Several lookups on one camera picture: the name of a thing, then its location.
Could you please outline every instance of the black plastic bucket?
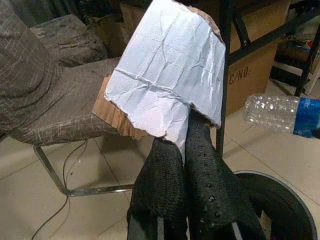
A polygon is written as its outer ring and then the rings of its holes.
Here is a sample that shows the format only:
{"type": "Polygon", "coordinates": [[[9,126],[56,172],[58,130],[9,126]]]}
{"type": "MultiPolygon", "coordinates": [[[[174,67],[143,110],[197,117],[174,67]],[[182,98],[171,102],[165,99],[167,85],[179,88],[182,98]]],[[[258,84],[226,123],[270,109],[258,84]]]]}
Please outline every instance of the black plastic bucket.
{"type": "Polygon", "coordinates": [[[258,217],[271,219],[271,240],[318,240],[315,221],[301,198],[287,185],[267,174],[237,171],[258,217]]]}

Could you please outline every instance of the crumpled white paper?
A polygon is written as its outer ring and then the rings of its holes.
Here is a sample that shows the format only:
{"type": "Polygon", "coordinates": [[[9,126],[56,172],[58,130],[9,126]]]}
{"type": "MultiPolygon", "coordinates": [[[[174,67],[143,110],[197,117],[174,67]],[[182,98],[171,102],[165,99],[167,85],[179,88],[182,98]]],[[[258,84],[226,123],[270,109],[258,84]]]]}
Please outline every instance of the crumpled white paper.
{"type": "Polygon", "coordinates": [[[172,0],[153,0],[104,98],[135,128],[175,143],[184,159],[191,105],[221,124],[225,50],[197,13],[172,0]]]}

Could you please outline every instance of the fabric upholstery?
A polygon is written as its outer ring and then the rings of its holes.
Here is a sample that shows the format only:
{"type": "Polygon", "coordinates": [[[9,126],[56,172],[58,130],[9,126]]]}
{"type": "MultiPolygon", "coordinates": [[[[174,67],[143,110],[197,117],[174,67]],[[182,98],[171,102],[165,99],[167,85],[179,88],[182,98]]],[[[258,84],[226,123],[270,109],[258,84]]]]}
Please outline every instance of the fabric upholstery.
{"type": "Polygon", "coordinates": [[[92,108],[105,74],[118,61],[59,66],[0,1],[0,131],[34,145],[117,134],[92,108]]]}
{"type": "Polygon", "coordinates": [[[107,50],[93,28],[69,14],[30,29],[64,67],[76,67],[106,59],[107,50]]]}

